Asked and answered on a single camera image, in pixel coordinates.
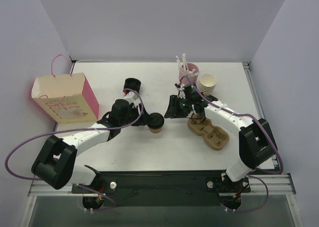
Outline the black cup lid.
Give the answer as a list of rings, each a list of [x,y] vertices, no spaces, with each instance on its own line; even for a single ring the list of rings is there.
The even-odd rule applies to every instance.
[[[164,125],[164,117],[160,113],[151,113],[153,124],[151,128],[160,128]]]

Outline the brown paper coffee cup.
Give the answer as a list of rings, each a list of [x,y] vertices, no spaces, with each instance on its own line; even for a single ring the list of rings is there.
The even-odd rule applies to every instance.
[[[161,130],[162,130],[162,127],[160,127],[160,128],[151,128],[151,127],[149,127],[149,130],[153,133],[153,134],[158,134],[158,133],[160,133],[161,132]]]

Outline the pink and cream paper bag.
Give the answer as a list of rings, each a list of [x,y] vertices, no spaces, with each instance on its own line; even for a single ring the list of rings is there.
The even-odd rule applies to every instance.
[[[37,77],[32,99],[58,124],[94,122],[99,117],[98,100],[83,72]]]

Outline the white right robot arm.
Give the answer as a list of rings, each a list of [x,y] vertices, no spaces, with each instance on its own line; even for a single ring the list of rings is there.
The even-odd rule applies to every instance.
[[[212,142],[215,149],[221,148],[222,144],[217,142],[218,137],[213,133],[212,122],[238,136],[239,159],[225,170],[221,178],[223,189],[234,190],[238,187],[239,180],[273,156],[278,156],[270,125],[265,119],[256,119],[247,113],[236,113],[218,98],[204,96],[195,85],[176,87],[179,88],[178,94],[169,97],[165,118],[186,118],[193,114],[189,124],[205,140]]]

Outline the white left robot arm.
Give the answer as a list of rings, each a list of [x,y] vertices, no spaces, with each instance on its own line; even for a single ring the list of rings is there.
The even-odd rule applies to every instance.
[[[111,111],[92,125],[89,130],[59,138],[50,136],[45,141],[31,171],[41,180],[58,190],[66,184],[82,184],[89,192],[97,192],[101,187],[99,172],[88,165],[75,163],[76,157],[90,148],[112,140],[129,125],[145,126],[152,122],[151,115],[141,104],[118,99]]]

